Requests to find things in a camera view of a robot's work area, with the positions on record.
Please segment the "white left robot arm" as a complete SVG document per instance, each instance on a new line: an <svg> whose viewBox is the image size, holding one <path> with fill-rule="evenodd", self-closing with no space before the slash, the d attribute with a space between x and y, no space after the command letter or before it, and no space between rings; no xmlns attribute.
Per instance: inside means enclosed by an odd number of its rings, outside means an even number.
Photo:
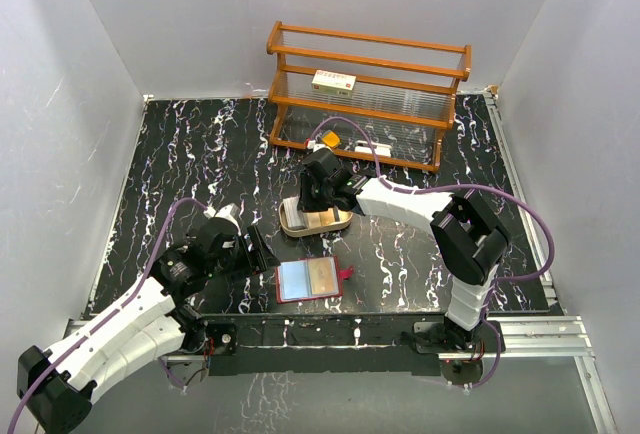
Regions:
<svg viewBox="0 0 640 434"><path fill-rule="evenodd" d="M97 400L145 365L207 341L207 322L189 304L216 277L249 277L279 266L259 229L242 232L216 215L153 260L148 276L100 315L46 349L18 360L19 407L47 433L70 433Z"/></svg>

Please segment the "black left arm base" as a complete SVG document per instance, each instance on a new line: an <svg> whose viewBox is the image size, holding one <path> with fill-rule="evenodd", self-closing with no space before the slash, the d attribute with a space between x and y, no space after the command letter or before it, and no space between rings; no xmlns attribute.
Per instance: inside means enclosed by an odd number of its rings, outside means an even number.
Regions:
<svg viewBox="0 0 640 434"><path fill-rule="evenodd" d="M161 353L157 362L173 388L185 395L193 383L210 369L216 355L232 355L237 344L237 329L231 324L211 324L190 305L178 307L165 316L176 325L178 332L177 347ZM202 367L194 371L187 379L179 378L168 362L170 355L202 355Z"/></svg>

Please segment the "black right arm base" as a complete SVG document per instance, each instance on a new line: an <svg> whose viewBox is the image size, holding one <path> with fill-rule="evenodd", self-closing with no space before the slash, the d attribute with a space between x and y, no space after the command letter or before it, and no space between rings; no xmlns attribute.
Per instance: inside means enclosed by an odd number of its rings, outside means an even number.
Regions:
<svg viewBox="0 0 640 434"><path fill-rule="evenodd" d="M400 339L413 352L438 362L441 379L432 384L461 390L465 395L495 376L506 351L500 323L486 318L469 332L448 318L440 322L420 321L409 331L403 331Z"/></svg>

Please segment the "red card holder wallet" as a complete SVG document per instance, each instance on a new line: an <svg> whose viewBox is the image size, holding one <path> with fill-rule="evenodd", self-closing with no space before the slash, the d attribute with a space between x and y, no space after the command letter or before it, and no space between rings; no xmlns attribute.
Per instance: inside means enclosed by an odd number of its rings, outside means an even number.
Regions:
<svg viewBox="0 0 640 434"><path fill-rule="evenodd" d="M342 269L335 256L328 256L282 262L275 273L277 302L287 304L341 296L354 267Z"/></svg>

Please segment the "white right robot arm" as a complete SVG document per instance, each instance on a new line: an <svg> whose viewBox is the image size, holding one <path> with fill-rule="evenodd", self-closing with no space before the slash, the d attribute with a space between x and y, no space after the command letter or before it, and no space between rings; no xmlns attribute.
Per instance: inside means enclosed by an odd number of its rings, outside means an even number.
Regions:
<svg viewBox="0 0 640 434"><path fill-rule="evenodd" d="M356 174L328 148L302 161L299 208L330 208L377 216L434 236L443 263L453 276L445 313L447 342L466 351L478 343L483 306L511 236L476 189L420 194L384 177Z"/></svg>

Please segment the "beige oval card tray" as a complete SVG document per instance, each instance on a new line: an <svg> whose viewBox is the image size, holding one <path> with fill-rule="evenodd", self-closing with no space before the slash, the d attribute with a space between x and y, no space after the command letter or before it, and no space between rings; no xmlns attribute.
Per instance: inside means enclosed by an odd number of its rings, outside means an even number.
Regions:
<svg viewBox="0 0 640 434"><path fill-rule="evenodd" d="M340 231L347 228L351 224L353 218L353 214L351 212L341 211L335 207L322 212L305 212L307 214L308 228L303 230L291 230L286 224L282 202L278 209L281 230L287 236L292 238L309 237Z"/></svg>

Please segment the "gold credit card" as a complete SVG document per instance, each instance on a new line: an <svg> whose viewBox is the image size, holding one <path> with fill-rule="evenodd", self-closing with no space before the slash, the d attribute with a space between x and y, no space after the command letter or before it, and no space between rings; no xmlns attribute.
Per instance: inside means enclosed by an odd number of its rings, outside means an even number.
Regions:
<svg viewBox="0 0 640 434"><path fill-rule="evenodd" d="M308 271L313 296L333 295L339 291L336 264L332 257L310 259Z"/></svg>

